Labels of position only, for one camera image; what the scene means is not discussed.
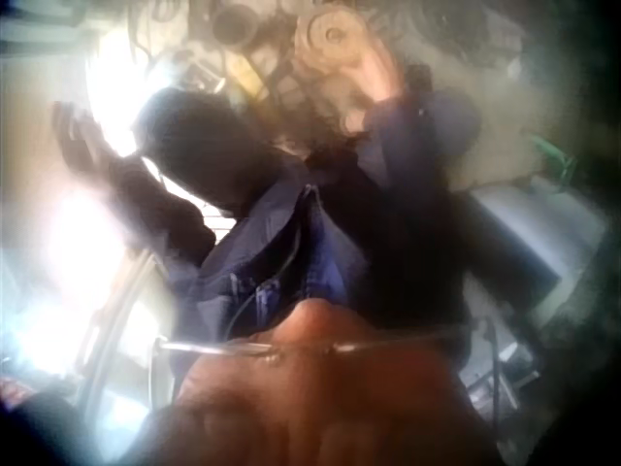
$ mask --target skin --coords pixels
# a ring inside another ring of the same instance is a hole
[[[377,337],[352,310],[302,301],[280,325],[249,338],[287,346],[277,362],[197,360],[171,409],[191,414],[193,433],[175,440],[173,432],[168,440],[186,445],[179,453],[187,455],[203,439],[182,464],[497,464],[463,386],[435,349],[407,344],[355,355],[305,349]]]

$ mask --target man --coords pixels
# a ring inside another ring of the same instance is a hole
[[[140,155],[239,220],[217,246],[194,206],[92,125],[59,139],[179,298],[177,398],[123,464],[500,463],[455,376],[468,315],[434,101],[406,93],[379,43],[340,71],[373,101],[349,122],[380,150],[315,148],[303,163],[213,98],[147,106]]]

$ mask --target workshop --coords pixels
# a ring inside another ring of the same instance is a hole
[[[1,5],[6,464],[614,461],[616,5]]]

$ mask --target person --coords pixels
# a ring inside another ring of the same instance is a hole
[[[379,41],[340,72],[373,102],[350,119],[369,140],[304,162],[216,98],[171,89],[139,116],[136,156],[87,120],[59,137],[179,301],[176,398],[121,464],[502,464],[456,376],[469,316],[438,106],[406,91]],[[236,226],[216,245],[140,156]]]

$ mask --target bent metal wire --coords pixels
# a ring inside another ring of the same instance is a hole
[[[356,352],[385,348],[389,346],[422,343],[438,340],[447,340],[459,336],[470,336],[479,324],[484,324],[486,339],[490,343],[493,367],[493,426],[498,427],[499,402],[500,402],[500,362],[498,356],[498,342],[496,330],[491,318],[475,319],[470,325],[446,325],[429,327],[409,333],[386,333],[383,338],[359,341],[359,342],[312,342],[288,345],[272,345],[252,342],[231,341],[226,343],[196,344],[189,342],[169,342],[166,337],[159,336],[155,339],[151,351],[148,368],[148,392],[149,403],[154,409],[154,374],[153,366],[155,358],[163,351],[193,352],[211,356],[225,357],[252,357],[264,358],[268,361],[278,361],[285,353],[293,350],[310,350],[319,354],[353,354]]]

